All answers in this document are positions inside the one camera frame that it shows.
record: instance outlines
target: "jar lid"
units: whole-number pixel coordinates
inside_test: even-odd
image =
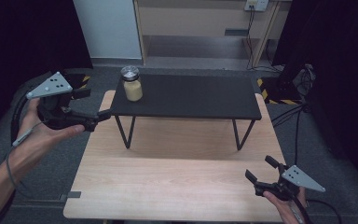
[[[124,81],[135,81],[139,78],[139,69],[135,66],[125,66],[121,69],[121,78]]]

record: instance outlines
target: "black device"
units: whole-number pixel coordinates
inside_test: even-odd
[[[82,124],[85,131],[94,132],[98,122],[111,118],[111,110],[107,109],[90,115],[76,112],[69,106],[71,100],[89,97],[90,93],[90,89],[74,89],[71,83],[60,72],[57,72],[28,92],[27,98],[40,98],[37,107],[38,116],[49,128],[59,130]]]
[[[314,189],[320,192],[325,192],[325,188],[310,178],[296,165],[289,167],[277,162],[271,156],[266,156],[266,162],[273,168],[278,168],[278,182],[272,184],[259,182],[249,170],[246,170],[246,178],[248,178],[255,186],[255,195],[263,197],[264,191],[269,191],[282,201],[294,201],[301,211],[303,217],[306,219],[306,223],[311,223],[305,208],[296,197],[299,193],[299,187]],[[292,211],[296,215],[297,219],[301,220],[297,213],[295,213],[295,210],[292,209]]]

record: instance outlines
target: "black table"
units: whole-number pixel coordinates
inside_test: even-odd
[[[126,148],[130,148],[136,117],[232,119],[237,149],[241,150],[261,113],[248,77],[198,77],[142,74],[144,96],[138,102],[127,100],[118,83],[112,115]],[[129,137],[124,134],[119,116],[132,116]],[[251,121],[240,142],[236,119]]]

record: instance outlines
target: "finger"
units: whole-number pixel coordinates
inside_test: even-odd
[[[84,126],[81,124],[74,125],[71,127],[64,128],[59,130],[55,136],[56,143],[61,142],[62,140],[75,137],[76,135],[84,132]]]
[[[39,98],[35,98],[30,100],[30,103],[28,104],[28,112],[31,111],[36,111],[37,110],[37,106],[39,105],[40,99]]]
[[[307,202],[305,199],[305,188],[300,187],[300,192],[297,194],[297,198],[301,201],[304,207],[307,207]]]
[[[275,197],[275,195],[269,191],[264,191],[263,196],[266,197],[270,203],[274,204],[275,206],[279,205],[278,198]]]

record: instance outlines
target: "power outlet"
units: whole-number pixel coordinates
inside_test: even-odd
[[[245,4],[245,11],[255,10],[258,0],[247,0]]]
[[[259,0],[257,6],[255,6],[256,11],[266,11],[269,0]]]
[[[248,0],[245,4],[245,11],[266,11],[269,0]]]

